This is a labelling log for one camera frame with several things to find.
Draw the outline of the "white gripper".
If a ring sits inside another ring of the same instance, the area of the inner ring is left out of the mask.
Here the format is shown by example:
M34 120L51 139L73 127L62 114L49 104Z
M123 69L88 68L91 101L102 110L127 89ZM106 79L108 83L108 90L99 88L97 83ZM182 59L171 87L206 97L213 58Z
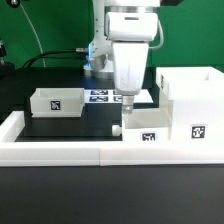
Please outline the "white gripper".
M134 97L144 80L149 42L157 34L156 13L106 14L106 34L112 42L115 89L122 97L122 112L133 111Z

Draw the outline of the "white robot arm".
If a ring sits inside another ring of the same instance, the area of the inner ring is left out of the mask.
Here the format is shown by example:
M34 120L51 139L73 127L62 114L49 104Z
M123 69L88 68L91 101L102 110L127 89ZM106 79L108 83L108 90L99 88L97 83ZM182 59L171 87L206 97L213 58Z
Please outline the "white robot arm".
M142 89L148 52L163 46L151 43L164 38L158 16L161 6L184 0L92 0L94 38L88 46L87 70L111 74L122 96L122 111L133 111L134 97Z

